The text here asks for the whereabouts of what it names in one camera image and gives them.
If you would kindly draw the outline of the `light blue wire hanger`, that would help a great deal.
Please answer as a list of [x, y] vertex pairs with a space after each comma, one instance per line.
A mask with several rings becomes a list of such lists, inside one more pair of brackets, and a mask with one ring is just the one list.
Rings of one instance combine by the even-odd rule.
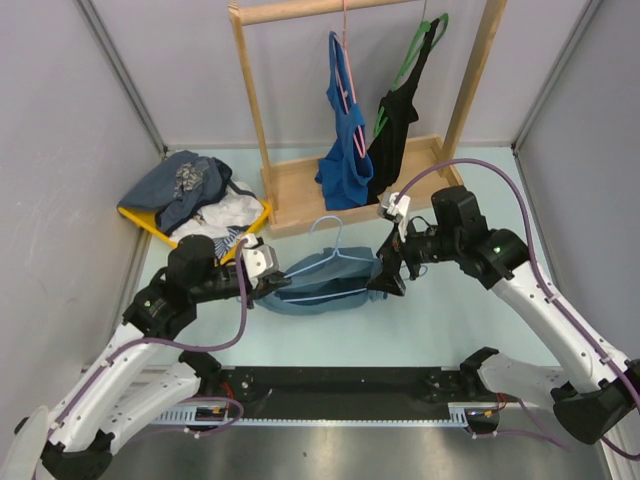
[[288, 315], [350, 310], [388, 298], [387, 294], [366, 288], [367, 282], [381, 269], [380, 261], [369, 247], [341, 245], [343, 221], [338, 216], [322, 216], [310, 230], [315, 231], [326, 221], [338, 224], [334, 243], [286, 270], [285, 275], [292, 283], [272, 297], [276, 307]]

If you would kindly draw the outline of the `grey-blue tank top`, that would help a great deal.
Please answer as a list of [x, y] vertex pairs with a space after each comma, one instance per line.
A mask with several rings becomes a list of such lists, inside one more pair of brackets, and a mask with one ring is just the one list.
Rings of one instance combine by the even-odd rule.
[[250, 266], [262, 267], [276, 275], [276, 288], [260, 299], [249, 298], [278, 315], [311, 316], [359, 308], [388, 298], [386, 293], [369, 290], [367, 284], [381, 270], [380, 261], [364, 246], [329, 247], [309, 255], [284, 272], [274, 251], [243, 251]]

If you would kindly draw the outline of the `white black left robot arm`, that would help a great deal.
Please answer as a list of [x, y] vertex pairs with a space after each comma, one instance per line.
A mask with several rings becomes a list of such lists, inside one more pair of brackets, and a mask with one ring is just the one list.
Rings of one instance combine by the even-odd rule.
[[[207, 400], [221, 387], [214, 353], [244, 336], [253, 301], [287, 284], [274, 248], [245, 234], [227, 262], [212, 239], [192, 235], [125, 310], [106, 347], [53, 408], [37, 408], [15, 430], [4, 479], [97, 479], [139, 431], [170, 407]], [[237, 332], [214, 345], [178, 341], [202, 303], [237, 298]]]

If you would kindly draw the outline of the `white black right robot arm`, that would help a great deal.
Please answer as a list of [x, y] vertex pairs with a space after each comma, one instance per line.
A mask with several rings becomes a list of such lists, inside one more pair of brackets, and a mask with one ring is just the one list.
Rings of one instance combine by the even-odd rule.
[[475, 195], [463, 186], [432, 196], [436, 224], [417, 230], [408, 218], [410, 199], [386, 193], [379, 215], [393, 227], [376, 253], [380, 271], [367, 287], [402, 296], [411, 279], [430, 263], [454, 262], [487, 291], [509, 305], [558, 361], [556, 368], [516, 361], [485, 347], [462, 368], [463, 393], [473, 401], [504, 393], [553, 412], [576, 440], [604, 439], [636, 406], [639, 363], [602, 338], [542, 272], [528, 245], [513, 231], [491, 229]]

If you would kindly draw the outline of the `royal blue tank top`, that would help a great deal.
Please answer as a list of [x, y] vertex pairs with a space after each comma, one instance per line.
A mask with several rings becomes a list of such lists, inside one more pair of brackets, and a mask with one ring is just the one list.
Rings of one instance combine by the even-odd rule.
[[315, 182], [321, 186], [328, 211], [348, 210], [366, 205], [368, 183], [374, 170], [366, 145], [361, 158], [354, 143], [354, 133], [366, 123], [358, 102], [348, 96], [347, 72], [341, 42], [332, 31], [328, 37], [329, 85], [326, 95], [334, 112], [336, 140], [329, 152], [318, 161]]

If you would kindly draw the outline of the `green plastic hanger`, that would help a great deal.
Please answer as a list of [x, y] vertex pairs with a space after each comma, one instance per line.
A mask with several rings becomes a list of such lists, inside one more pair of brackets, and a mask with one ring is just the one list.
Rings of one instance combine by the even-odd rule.
[[412, 108], [412, 101], [429, 54], [446, 33], [449, 20], [449, 14], [443, 13], [432, 21], [422, 19], [420, 22], [391, 89], [379, 102], [373, 131], [375, 138], [385, 128], [390, 118], [391, 107], [402, 105], [405, 109]]

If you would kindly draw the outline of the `black tank top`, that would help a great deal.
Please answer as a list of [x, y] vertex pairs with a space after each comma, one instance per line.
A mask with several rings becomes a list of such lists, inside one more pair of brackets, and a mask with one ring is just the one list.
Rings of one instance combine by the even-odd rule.
[[419, 119], [413, 105], [405, 109], [402, 105], [390, 108], [390, 118], [377, 138], [373, 138], [368, 155], [374, 174], [368, 183], [367, 205], [376, 204], [378, 197], [399, 177], [409, 126]]

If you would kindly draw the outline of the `blue white striped garment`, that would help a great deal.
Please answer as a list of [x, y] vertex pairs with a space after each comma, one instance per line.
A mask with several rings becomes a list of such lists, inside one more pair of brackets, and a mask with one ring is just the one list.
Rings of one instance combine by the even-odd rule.
[[225, 263], [234, 255], [238, 242], [248, 230], [248, 226], [230, 226], [227, 228], [227, 234], [225, 236], [213, 239], [215, 255], [221, 263]]

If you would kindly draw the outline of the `wooden clothes rack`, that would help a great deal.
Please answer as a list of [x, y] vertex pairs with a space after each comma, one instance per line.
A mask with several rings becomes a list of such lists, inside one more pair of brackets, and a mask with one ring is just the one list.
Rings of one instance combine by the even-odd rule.
[[[293, 20], [311, 16], [337, 13], [345, 8], [341, 1], [284, 1], [273, 4], [241, 7], [231, 1], [228, 6], [229, 18], [238, 51], [241, 71], [244, 77], [250, 111], [262, 158], [261, 176], [267, 200], [272, 206], [269, 226], [276, 237], [300, 234], [311, 226], [315, 218], [326, 213], [321, 199], [320, 187], [311, 178], [312, 168], [317, 160], [308, 157], [276, 164], [270, 162], [258, 95], [250, 64], [248, 47], [243, 28], [249, 25]], [[422, 167], [436, 166], [440, 178], [430, 180], [429, 190], [437, 187], [454, 186], [461, 183], [457, 170], [445, 167], [443, 162], [452, 156], [453, 147], [445, 150], [444, 141], [436, 134], [411, 139], [405, 158], [408, 165], [400, 172], [400, 179], [407, 180]]]

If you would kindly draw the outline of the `dark blue printed shirt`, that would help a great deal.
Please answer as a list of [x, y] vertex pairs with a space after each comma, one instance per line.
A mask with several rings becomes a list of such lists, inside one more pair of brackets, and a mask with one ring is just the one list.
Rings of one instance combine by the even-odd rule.
[[139, 180], [118, 207], [153, 213], [156, 228], [170, 236], [202, 206], [219, 202], [232, 175], [232, 169], [216, 157], [179, 151]]

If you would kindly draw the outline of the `yellow plastic tray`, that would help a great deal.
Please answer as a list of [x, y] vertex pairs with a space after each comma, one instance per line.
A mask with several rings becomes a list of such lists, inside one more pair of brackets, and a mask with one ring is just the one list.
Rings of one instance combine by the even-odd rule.
[[[259, 219], [256, 220], [255, 223], [249, 227], [249, 230], [247, 231], [247, 233], [255, 233], [259, 231], [262, 227], [265, 226], [269, 218], [269, 215], [271, 214], [270, 204], [263, 200], [259, 200], [259, 201], [262, 203], [264, 207], [264, 212], [259, 217]], [[125, 218], [131, 220], [135, 225], [137, 225], [138, 227], [141, 227], [142, 229], [146, 230], [152, 235], [158, 237], [160, 240], [162, 240], [172, 248], [175, 248], [177, 244], [181, 241], [180, 240], [178, 243], [171, 242], [169, 240], [169, 236], [171, 234], [166, 235], [156, 227], [155, 215], [153, 213], [135, 211], [131, 209], [126, 209], [124, 207], [119, 207], [118, 211]]]

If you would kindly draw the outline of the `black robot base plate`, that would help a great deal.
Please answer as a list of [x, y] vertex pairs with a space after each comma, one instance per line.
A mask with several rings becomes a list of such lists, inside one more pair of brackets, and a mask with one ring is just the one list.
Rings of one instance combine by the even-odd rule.
[[454, 426], [505, 406], [441, 367], [227, 367], [220, 382], [255, 426]]

